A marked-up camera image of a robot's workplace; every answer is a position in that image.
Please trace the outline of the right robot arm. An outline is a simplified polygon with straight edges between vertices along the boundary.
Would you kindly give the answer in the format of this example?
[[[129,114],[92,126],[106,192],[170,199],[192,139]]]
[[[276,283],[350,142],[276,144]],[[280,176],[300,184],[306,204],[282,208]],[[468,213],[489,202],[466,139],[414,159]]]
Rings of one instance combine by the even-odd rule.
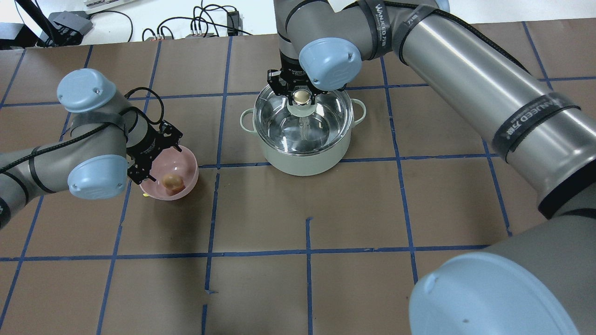
[[[595,120],[449,12],[447,0],[276,0],[299,82],[343,88],[393,51],[538,193],[544,223],[446,261],[409,298],[413,335],[595,333]]]

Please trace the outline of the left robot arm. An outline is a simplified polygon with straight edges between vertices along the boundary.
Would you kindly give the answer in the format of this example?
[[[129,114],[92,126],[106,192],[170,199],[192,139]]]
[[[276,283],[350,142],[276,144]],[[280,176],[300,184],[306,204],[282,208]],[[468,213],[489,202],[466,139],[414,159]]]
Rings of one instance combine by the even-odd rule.
[[[57,88],[58,102],[73,115],[70,139],[27,150],[2,153],[1,226],[32,199],[63,191],[85,200],[111,199],[128,181],[155,181],[150,171],[157,156],[183,137],[160,116],[152,121],[133,106],[101,72],[70,72]]]

